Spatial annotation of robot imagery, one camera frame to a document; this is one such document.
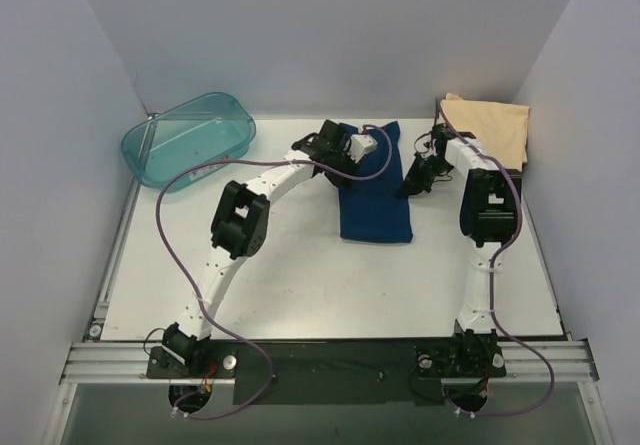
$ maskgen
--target beige towel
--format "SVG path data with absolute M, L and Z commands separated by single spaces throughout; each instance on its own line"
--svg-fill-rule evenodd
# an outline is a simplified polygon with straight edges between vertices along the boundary
M 487 154 L 505 168 L 522 170 L 527 162 L 529 107 L 463 100 L 448 93 L 442 109 L 456 130 L 473 133 Z

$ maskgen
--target white wall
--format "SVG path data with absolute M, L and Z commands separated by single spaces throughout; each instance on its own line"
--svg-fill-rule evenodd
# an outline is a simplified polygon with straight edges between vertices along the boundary
M 85 0 L 0 0 L 0 443 L 39 443 L 144 114 Z
M 640 440 L 640 0 L 571 0 L 517 101 L 526 191 L 566 325 L 620 444 Z
M 254 114 L 428 116 L 511 100 L 569 0 L 88 0 L 162 111 L 225 90 Z

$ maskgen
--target blue plastic container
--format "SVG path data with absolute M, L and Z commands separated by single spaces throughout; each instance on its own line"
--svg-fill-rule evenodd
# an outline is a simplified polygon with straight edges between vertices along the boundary
M 242 157 L 255 134 L 255 122 L 235 98 L 208 93 L 132 128 L 122 139 L 121 149 L 140 183 L 161 189 L 187 168 Z M 169 191 L 180 190 L 220 166 L 192 172 Z

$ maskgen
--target blue cloth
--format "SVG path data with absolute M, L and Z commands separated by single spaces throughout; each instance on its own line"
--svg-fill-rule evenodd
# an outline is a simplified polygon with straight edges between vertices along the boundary
M 358 133 L 356 127 L 345 123 L 340 125 L 349 135 Z M 360 242 L 409 243 L 413 238 L 409 200 L 395 197 L 403 180 L 398 152 L 400 125 L 391 122 L 382 128 L 393 145 L 391 163 L 378 178 L 354 181 L 349 188 L 339 191 L 340 237 Z M 380 170 L 389 153 L 389 146 L 382 134 L 377 130 L 370 130 L 369 133 L 378 142 L 378 147 L 362 159 L 358 176 L 372 175 Z

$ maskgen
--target wire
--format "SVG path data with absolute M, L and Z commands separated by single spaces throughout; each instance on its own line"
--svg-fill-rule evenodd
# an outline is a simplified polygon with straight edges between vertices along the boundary
M 290 165 L 312 165 L 312 166 L 321 168 L 321 169 L 323 169 L 323 170 L 325 170 L 327 172 L 333 173 L 334 175 L 338 175 L 339 177 L 346 178 L 346 179 L 349 179 L 349 180 L 354 180 L 354 181 L 373 180 L 374 178 L 377 178 L 380 175 L 382 175 L 384 173 L 384 171 L 389 167 L 389 163 L 391 163 L 391 158 L 392 158 L 392 155 L 393 155 L 393 143 L 391 142 L 391 138 L 389 137 L 389 135 L 387 135 L 387 133 L 380 127 L 377 127 L 375 125 L 365 125 L 363 127 L 363 129 L 365 130 L 365 133 L 366 133 L 366 130 L 368 130 L 368 129 L 373 129 L 373 130 L 376 130 L 377 132 L 379 132 L 382 135 L 382 137 L 386 140 L 387 146 L 388 146 L 387 159 L 384 162 L 384 165 L 382 165 L 380 170 L 378 170 L 377 172 L 373 173 L 372 175 L 367 175 L 365 177 L 357 177 L 355 175 L 349 175 L 347 173 L 344 173 L 344 172 L 341 172 L 339 170 L 336 170 L 333 167 L 330 167 L 330 166 L 325 165 L 325 164 L 320 163 L 320 162 L 315 162 L 313 160 L 290 160 L 290 161 L 281 160 L 281 161 L 276 161 L 276 162 L 258 162 L 258 161 L 255 161 L 255 160 L 225 159 L 225 160 L 213 160 L 213 161 L 210 161 L 210 162 L 202 163 L 200 165 L 196 165 L 195 167 L 187 168 L 186 170 L 183 170 L 178 175 L 176 175 L 175 177 L 170 179 L 166 183 L 166 185 L 162 188 L 162 190 L 160 190 L 160 193 L 158 195 L 158 199 L 156 200 L 156 210 L 155 210 L 156 226 L 158 228 L 158 233 L 160 234 L 160 239 L 162 240 L 162 243 L 164 244 L 165 248 L 167 249 L 167 252 L 169 252 L 169 255 L 171 256 L 173 261 L 176 263 L 178 268 L 182 271 L 182 273 L 186 277 L 187 281 L 189 282 L 189 285 L 191 285 L 193 293 L 195 294 L 196 298 L 198 299 L 198 306 L 200 307 L 200 311 L 202 312 L 202 316 L 211 325 L 213 325 L 215 328 L 220 330 L 222 333 L 225 333 L 226 335 L 229 335 L 230 337 L 233 337 L 236 340 L 238 340 L 238 341 L 240 341 L 242 343 L 245 343 L 249 347 L 253 348 L 256 352 L 258 352 L 260 355 L 262 355 L 264 357 L 265 361 L 267 362 L 267 366 L 269 368 L 269 376 L 268 376 L 267 380 L 265 381 L 264 385 L 256 393 L 254 393 L 251 397 L 249 397 L 243 403 L 238 405 L 236 408 L 227 410 L 225 412 L 216 413 L 216 414 L 213 414 L 213 415 L 188 414 L 187 415 L 188 418 L 190 418 L 192 420 L 217 420 L 219 418 L 225 418 L 225 417 L 233 415 L 234 413 L 237 413 L 237 412 L 239 412 L 241 410 L 244 410 L 249 405 L 251 405 L 256 400 L 258 400 L 269 389 L 269 387 L 271 386 L 271 383 L 273 382 L 273 378 L 275 377 L 275 367 L 274 367 L 274 364 L 273 364 L 273 360 L 271 359 L 269 354 L 262 347 L 260 347 L 260 345 L 252 342 L 251 340 L 249 340 L 249 339 L 247 339 L 247 338 L 245 338 L 245 337 L 243 337 L 241 335 L 238 335 L 235 332 L 232 332 L 228 328 L 223 327 L 218 322 L 216 322 L 215 319 L 209 314 L 209 312 L 207 311 L 206 307 L 204 306 L 204 299 L 202 297 L 202 292 L 200 291 L 200 288 L 198 287 L 198 284 L 194 280 L 194 278 L 191 275 L 191 273 L 189 272 L 189 270 L 187 270 L 187 267 L 184 265 L 184 263 L 182 263 L 182 260 L 180 260 L 180 257 L 178 257 L 178 255 L 176 254 L 175 250 L 173 249 L 173 247 L 169 243 L 169 239 L 167 238 L 167 235 L 166 235 L 166 233 L 164 231 L 164 227 L 162 225 L 162 219 L 161 219 L 161 215 L 160 215 L 160 208 L 161 208 L 161 205 L 162 205 L 162 199 L 166 195 L 166 193 L 169 190 L 169 188 L 171 187 L 171 185 L 173 185 L 176 181 L 178 181 L 179 179 L 181 179 L 185 175 L 188 175 L 188 174 L 190 174 L 192 172 L 195 172 L 196 170 L 200 170 L 200 169 L 203 169 L 203 168 L 210 167 L 212 165 L 220 165 L 220 164 L 228 164 L 228 163 L 238 163 L 238 164 L 242 164 L 242 165 L 252 165 L 252 166 L 258 166 L 258 167 L 284 167 L 284 166 L 290 166 Z M 182 402 L 183 400 L 185 400 L 186 398 L 187 398 L 186 396 L 184 398 L 180 397 L 174 403 L 174 407 L 177 407 L 177 405 L 180 402 Z
M 211 362 L 211 367 L 209 368 L 209 371 L 206 373 L 206 375 L 202 379 L 202 383 L 200 384 L 200 386 L 201 387 L 204 386 L 205 390 L 209 393 L 211 393 L 212 388 L 211 388 L 211 385 L 209 385 L 209 383 L 207 382 L 207 379 L 210 378 L 211 375 L 216 373 L 217 369 L 218 369 L 218 364 L 216 362 Z
M 424 393 L 416 390 L 415 388 L 415 384 L 413 383 L 413 375 L 415 375 L 416 371 L 418 370 L 418 366 L 419 364 L 416 363 L 415 366 L 411 369 L 411 371 L 409 372 L 409 375 L 407 376 L 407 383 L 409 385 L 409 390 L 411 390 L 411 393 L 413 393 L 414 395 L 422 398 L 423 400 L 426 400 L 427 402 L 431 402 L 431 403 L 437 403 L 438 405 L 442 403 L 442 396 L 439 396 L 438 398 L 435 397 L 430 397 L 428 395 L 425 395 Z
M 434 180 L 434 181 L 433 181 L 433 183 L 438 183 L 438 182 L 450 182 L 451 180 L 453 180 L 453 177 L 452 177 L 451 175 L 449 175 L 449 172 L 444 173 L 444 174 L 442 174 L 442 175 L 438 175 L 438 176 L 439 176 L 439 177 L 445 177 L 445 178 L 448 178 L 449 180 L 445 180 L 445 179 L 443 178 L 443 179 L 440 179 L 440 180 Z
M 502 164 L 497 159 L 495 159 L 494 157 L 490 157 L 489 155 L 485 155 L 480 150 L 478 150 L 478 148 L 475 145 L 470 143 L 466 138 L 464 138 L 462 135 L 460 135 L 460 133 L 458 133 L 458 131 L 454 128 L 454 126 L 451 124 L 446 114 L 444 113 L 444 110 L 442 109 L 442 103 L 440 100 L 436 100 L 436 118 L 434 119 L 434 123 L 437 120 L 438 114 L 440 114 L 440 116 L 442 117 L 446 125 L 449 127 L 449 129 L 451 129 L 451 131 L 456 136 L 456 138 L 458 138 L 462 143 L 466 144 L 471 150 L 473 150 L 478 155 L 478 157 L 480 157 L 483 160 L 489 161 L 493 163 L 496 167 L 498 167 L 498 170 L 500 170 L 500 173 L 502 174 L 505 181 L 507 182 L 507 185 L 509 186 L 509 190 L 513 195 L 513 200 L 516 206 L 516 229 L 513 232 L 513 235 L 511 236 L 511 238 L 505 244 L 503 244 L 498 250 L 496 250 L 496 252 L 493 254 L 491 259 L 489 260 L 489 266 L 493 270 L 496 260 L 498 259 L 500 254 L 504 252 L 507 248 L 509 248 L 511 245 L 513 245 L 513 243 L 516 241 L 516 239 L 520 235 L 520 232 L 522 231 L 522 209 L 520 204 L 520 196 L 518 195 L 518 190 L 516 189 L 516 186 L 513 183 L 513 180 L 511 180 L 511 177 L 509 176 L 509 172 L 507 172 L 507 170 L 502 166 Z M 490 272 L 489 273 L 489 309 L 491 310 L 490 314 L 491 314 L 491 319 L 493 320 L 494 325 L 506 338 L 508 338 L 514 343 L 517 343 L 521 347 L 526 348 L 531 353 L 536 355 L 540 360 L 542 360 L 542 362 L 547 366 L 547 369 L 549 369 L 549 388 L 547 389 L 547 392 L 540 400 L 538 400 L 537 402 L 527 407 L 521 408 L 519 410 L 513 410 L 513 411 L 478 412 L 474 414 L 474 416 L 476 417 L 513 417 L 513 416 L 529 413 L 533 410 L 540 408 L 542 405 L 544 405 L 549 401 L 549 399 L 551 398 L 551 395 L 553 395 L 553 391 L 555 389 L 555 383 L 556 383 L 555 373 L 553 372 L 553 367 L 551 366 L 551 362 L 549 362 L 549 360 L 547 360 L 547 358 L 544 355 L 542 355 L 542 353 L 540 353 L 538 350 L 536 350 L 534 347 L 523 342 L 519 338 L 511 335 L 509 332 L 505 330 L 502 324 L 500 324 L 500 321 L 498 320 L 498 317 L 495 312 L 495 298 L 496 298 L 495 274 L 494 272 Z M 468 412 L 466 410 L 460 409 L 460 411 L 465 415 L 471 415 L 471 412 Z
M 151 356 L 151 354 L 148 352 L 147 350 L 147 342 L 149 341 L 149 339 L 151 338 L 151 335 L 153 335 L 154 333 L 156 333 L 157 331 L 162 330 L 164 332 L 164 328 L 162 327 L 157 327 L 154 328 L 153 330 L 151 330 L 149 332 L 149 334 L 147 335 L 147 338 L 144 339 L 144 342 L 142 342 L 142 350 L 144 350 L 144 353 L 146 353 L 147 355 Z
M 426 153 L 429 153 L 429 151 L 431 150 L 431 141 L 425 142 L 422 144 L 423 147 L 426 148 L 426 150 L 424 152 L 421 152 L 420 150 L 418 150 L 418 142 L 420 140 L 422 140 L 423 138 L 428 137 L 429 135 L 431 135 L 431 132 L 427 132 L 427 133 L 423 133 L 422 135 L 420 135 L 418 138 L 415 139 L 415 141 L 413 142 L 413 149 L 416 151 L 416 153 L 419 153 L 420 155 L 424 155 Z

